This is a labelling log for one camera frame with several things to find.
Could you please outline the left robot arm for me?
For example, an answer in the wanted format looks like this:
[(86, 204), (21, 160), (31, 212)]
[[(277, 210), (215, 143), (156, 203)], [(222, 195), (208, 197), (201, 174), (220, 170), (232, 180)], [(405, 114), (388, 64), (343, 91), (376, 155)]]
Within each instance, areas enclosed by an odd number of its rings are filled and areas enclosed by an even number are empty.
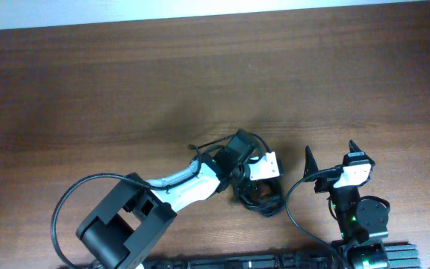
[(77, 238), (104, 268), (136, 268), (150, 254), (178, 211), (226, 188), (234, 173), (248, 166), (261, 145), (253, 134), (237, 131), (211, 155), (197, 155), (190, 166), (141, 186), (127, 175), (82, 221)]

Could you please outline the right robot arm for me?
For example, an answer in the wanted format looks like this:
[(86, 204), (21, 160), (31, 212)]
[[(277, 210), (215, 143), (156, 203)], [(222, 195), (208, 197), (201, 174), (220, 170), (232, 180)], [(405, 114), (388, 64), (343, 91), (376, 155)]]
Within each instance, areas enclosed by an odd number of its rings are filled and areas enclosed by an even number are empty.
[(331, 216), (337, 221), (341, 239), (330, 247), (339, 268), (389, 268), (383, 240), (388, 236), (390, 203), (380, 197), (361, 196), (376, 163), (354, 142), (341, 164), (320, 170), (311, 149), (305, 148), (304, 177), (314, 182), (314, 191), (329, 193)]

